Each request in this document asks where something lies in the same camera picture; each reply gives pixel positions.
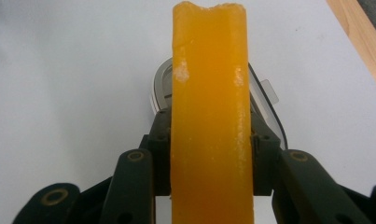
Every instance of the yellow-orange cylinder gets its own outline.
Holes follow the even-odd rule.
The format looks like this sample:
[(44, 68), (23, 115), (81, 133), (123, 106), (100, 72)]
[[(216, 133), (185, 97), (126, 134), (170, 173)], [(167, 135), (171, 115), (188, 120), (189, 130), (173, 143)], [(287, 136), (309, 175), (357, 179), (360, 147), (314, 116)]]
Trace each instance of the yellow-orange cylinder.
[(173, 224), (253, 223), (245, 9), (174, 7)]

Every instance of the bolt hole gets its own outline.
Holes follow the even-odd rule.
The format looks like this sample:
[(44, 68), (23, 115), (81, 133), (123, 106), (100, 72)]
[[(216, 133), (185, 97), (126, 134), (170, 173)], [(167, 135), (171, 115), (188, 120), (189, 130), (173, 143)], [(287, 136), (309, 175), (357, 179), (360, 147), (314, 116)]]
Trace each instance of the bolt hole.
[(140, 151), (134, 151), (127, 156), (131, 161), (140, 161), (144, 158), (144, 153)]
[(303, 152), (292, 151), (289, 154), (295, 161), (307, 161), (309, 159)]
[(342, 224), (354, 224), (354, 222), (344, 214), (337, 214), (336, 220), (338, 220)]
[(40, 202), (45, 206), (52, 206), (62, 202), (66, 197), (68, 197), (68, 190), (54, 189), (45, 194)]
[(118, 224), (129, 224), (132, 223), (131, 213), (122, 213), (118, 216)]

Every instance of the orange wax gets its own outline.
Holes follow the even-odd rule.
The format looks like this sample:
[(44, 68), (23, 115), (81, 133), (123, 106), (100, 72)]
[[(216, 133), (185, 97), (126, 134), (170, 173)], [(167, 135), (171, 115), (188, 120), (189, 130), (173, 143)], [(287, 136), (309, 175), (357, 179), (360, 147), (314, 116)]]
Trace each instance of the orange wax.
[(174, 224), (252, 224), (245, 9), (174, 7)]

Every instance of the white table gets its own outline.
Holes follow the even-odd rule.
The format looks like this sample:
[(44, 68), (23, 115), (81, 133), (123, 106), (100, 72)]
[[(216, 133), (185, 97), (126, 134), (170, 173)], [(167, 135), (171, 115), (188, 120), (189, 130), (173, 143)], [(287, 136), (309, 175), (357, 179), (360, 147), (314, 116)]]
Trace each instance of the white table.
[[(0, 1), (0, 223), (47, 185), (84, 190), (108, 178), (138, 147), (154, 118), (152, 78), (172, 56), (176, 3)], [(249, 61), (280, 99), (290, 147), (369, 195), (376, 84), (326, 1), (241, 3)], [(158, 223), (170, 223), (170, 200), (158, 203)], [(257, 223), (275, 222), (270, 198), (255, 206)]]

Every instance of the orange block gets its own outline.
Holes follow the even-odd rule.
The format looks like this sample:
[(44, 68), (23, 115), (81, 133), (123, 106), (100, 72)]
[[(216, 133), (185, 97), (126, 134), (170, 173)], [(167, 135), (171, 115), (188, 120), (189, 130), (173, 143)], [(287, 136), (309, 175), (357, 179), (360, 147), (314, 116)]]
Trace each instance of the orange block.
[(245, 9), (174, 7), (174, 224), (254, 222)]

